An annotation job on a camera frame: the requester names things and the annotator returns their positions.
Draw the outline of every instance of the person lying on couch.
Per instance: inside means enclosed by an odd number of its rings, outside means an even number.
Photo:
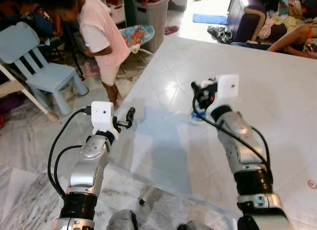
[[[317,37],[317,26],[315,23],[312,23],[298,26],[293,31],[285,34],[282,38],[280,38],[272,45],[241,42],[233,42],[231,43],[231,45],[256,48],[272,52],[281,52],[306,58],[317,59],[317,53],[311,51],[312,46],[309,46],[309,48],[311,49],[307,49],[308,40],[315,37]]]

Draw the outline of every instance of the white shorts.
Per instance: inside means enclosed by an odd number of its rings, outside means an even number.
[[[115,78],[117,77],[119,68],[120,66],[115,68],[113,71],[100,72],[102,82],[112,87],[114,85]]]

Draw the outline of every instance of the red circular sticker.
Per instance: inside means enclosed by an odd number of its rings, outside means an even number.
[[[314,182],[313,180],[309,180],[309,181],[308,181],[308,185],[309,185],[309,187],[312,188],[312,189],[317,189],[317,184],[316,184],[316,182]]]

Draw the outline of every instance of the white table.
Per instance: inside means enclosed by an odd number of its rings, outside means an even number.
[[[217,132],[189,123],[190,83],[237,73],[235,109],[265,135],[274,190],[289,216],[317,225],[317,60],[168,36],[125,99],[133,127],[111,153],[133,177],[238,217],[237,191]]]

